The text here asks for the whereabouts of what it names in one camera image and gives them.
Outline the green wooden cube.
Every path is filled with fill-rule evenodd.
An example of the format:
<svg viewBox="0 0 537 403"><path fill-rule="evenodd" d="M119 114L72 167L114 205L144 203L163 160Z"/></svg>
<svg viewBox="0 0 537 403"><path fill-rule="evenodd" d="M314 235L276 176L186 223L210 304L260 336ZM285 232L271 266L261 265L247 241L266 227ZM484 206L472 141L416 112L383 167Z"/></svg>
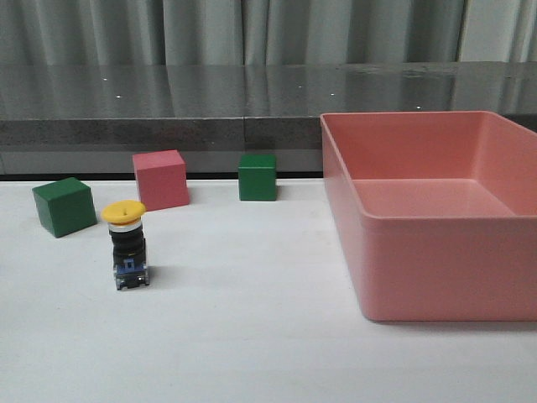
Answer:
<svg viewBox="0 0 537 403"><path fill-rule="evenodd" d="M97 223L91 188L74 177L32 189L41 225L55 238Z"/></svg>
<svg viewBox="0 0 537 403"><path fill-rule="evenodd" d="M275 201L276 157L273 154L245 154L238 166L241 201Z"/></svg>

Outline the left green wooden cube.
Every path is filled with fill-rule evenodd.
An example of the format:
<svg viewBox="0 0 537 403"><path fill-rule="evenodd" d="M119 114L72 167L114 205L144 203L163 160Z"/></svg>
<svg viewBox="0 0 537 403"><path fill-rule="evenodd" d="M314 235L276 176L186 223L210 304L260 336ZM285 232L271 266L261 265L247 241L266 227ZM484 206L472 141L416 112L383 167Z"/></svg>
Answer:
<svg viewBox="0 0 537 403"><path fill-rule="evenodd" d="M41 225L55 238L97 223L91 188L74 177L32 189Z"/></svg>

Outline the yellow push button switch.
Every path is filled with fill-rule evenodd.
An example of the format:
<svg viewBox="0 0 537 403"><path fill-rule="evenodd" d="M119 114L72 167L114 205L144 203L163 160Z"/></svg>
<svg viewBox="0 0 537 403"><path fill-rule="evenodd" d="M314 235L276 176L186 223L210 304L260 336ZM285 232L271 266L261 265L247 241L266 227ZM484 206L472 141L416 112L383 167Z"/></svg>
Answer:
<svg viewBox="0 0 537 403"><path fill-rule="evenodd" d="M117 290L150 284L146 239L142 216L145 205L140 201L116 201L101 213L112 240L113 276Z"/></svg>

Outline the grey-green curtain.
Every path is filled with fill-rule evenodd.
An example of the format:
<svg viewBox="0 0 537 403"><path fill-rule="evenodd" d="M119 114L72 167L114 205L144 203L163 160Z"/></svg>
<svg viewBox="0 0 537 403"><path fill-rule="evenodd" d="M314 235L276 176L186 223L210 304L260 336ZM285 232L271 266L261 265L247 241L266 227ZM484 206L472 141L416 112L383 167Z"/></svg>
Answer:
<svg viewBox="0 0 537 403"><path fill-rule="evenodd" d="M536 58L533 1L4 1L4 65Z"/></svg>

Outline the grey granite ledge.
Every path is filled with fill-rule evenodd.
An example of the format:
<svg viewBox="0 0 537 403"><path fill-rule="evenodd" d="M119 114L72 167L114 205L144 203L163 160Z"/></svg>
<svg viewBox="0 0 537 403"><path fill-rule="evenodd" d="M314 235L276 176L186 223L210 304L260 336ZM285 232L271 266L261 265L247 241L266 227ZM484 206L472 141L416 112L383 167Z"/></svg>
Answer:
<svg viewBox="0 0 537 403"><path fill-rule="evenodd" d="M134 154L165 149L192 178L230 176L246 152L315 176L322 113L466 110L535 128L535 63L8 65L1 177L128 178Z"/></svg>

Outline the pink plastic bin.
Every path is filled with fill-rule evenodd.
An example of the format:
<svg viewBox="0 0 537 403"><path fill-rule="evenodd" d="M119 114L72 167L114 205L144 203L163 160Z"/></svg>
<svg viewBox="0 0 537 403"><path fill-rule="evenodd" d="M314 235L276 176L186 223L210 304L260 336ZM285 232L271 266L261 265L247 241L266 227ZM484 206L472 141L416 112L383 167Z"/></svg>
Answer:
<svg viewBox="0 0 537 403"><path fill-rule="evenodd" d="M362 314L536 318L536 135L496 113L325 113L323 175Z"/></svg>

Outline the pink wooden cube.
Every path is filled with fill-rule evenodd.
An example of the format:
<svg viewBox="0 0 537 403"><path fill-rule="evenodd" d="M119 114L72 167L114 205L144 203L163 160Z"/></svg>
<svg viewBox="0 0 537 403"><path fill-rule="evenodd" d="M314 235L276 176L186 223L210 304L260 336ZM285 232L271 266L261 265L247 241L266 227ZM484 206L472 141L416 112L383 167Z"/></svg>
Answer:
<svg viewBox="0 0 537 403"><path fill-rule="evenodd" d="M148 212L190 203L186 163L176 149L134 154L139 200Z"/></svg>

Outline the right green wooden cube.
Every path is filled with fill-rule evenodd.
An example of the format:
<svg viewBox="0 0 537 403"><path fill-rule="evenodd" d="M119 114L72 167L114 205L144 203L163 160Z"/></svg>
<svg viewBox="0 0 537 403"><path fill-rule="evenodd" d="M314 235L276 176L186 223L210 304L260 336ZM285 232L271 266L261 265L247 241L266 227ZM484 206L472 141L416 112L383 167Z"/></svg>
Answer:
<svg viewBox="0 0 537 403"><path fill-rule="evenodd" d="M273 154L245 154L238 166L241 201L275 201L276 157Z"/></svg>

